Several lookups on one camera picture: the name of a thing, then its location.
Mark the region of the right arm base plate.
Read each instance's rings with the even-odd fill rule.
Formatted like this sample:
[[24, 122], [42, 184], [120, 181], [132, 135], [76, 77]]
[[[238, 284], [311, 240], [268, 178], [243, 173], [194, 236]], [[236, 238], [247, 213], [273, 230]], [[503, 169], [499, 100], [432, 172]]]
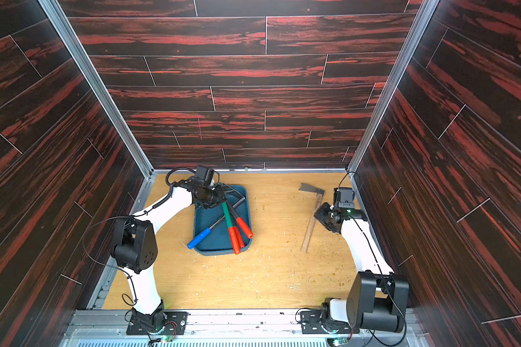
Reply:
[[320, 309], [300, 308], [295, 314], [295, 320], [300, 325], [303, 335], [345, 335], [352, 332], [346, 322], [323, 321]]

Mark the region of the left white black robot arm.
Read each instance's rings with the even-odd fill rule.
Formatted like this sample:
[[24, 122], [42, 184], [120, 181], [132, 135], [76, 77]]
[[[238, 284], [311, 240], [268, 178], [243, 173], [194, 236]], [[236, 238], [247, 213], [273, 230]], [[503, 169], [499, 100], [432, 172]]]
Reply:
[[168, 324], [153, 273], [153, 264], [159, 254], [156, 234], [191, 205], [215, 208], [227, 200], [218, 172], [205, 166], [197, 166], [190, 172], [192, 176], [187, 179], [168, 182], [169, 191], [165, 196], [122, 218], [114, 230], [111, 257], [124, 271], [130, 285], [132, 322], [150, 334], [159, 334]]

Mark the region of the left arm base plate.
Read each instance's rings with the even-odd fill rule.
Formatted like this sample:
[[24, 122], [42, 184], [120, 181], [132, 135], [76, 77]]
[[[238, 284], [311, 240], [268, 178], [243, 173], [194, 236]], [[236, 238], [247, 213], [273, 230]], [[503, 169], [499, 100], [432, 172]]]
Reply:
[[127, 335], [183, 335], [188, 321], [188, 312], [164, 311], [151, 315], [131, 311]]

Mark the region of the chrome hoe blue grip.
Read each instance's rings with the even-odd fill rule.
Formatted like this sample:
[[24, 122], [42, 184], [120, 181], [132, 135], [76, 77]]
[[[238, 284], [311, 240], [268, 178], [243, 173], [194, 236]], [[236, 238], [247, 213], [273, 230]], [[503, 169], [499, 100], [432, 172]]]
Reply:
[[221, 205], [210, 209], [195, 208], [192, 239], [187, 248], [204, 256], [233, 253]]

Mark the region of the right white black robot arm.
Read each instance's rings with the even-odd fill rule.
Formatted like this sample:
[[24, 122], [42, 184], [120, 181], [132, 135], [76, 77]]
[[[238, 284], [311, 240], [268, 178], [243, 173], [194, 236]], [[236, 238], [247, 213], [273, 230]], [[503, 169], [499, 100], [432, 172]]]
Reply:
[[314, 214], [327, 230], [344, 238], [357, 269], [347, 298], [328, 298], [323, 303], [321, 326], [337, 331], [348, 324], [355, 332], [400, 333], [405, 326], [410, 285], [380, 253], [368, 217], [355, 208], [354, 197], [353, 189], [337, 187], [333, 204], [325, 202]]

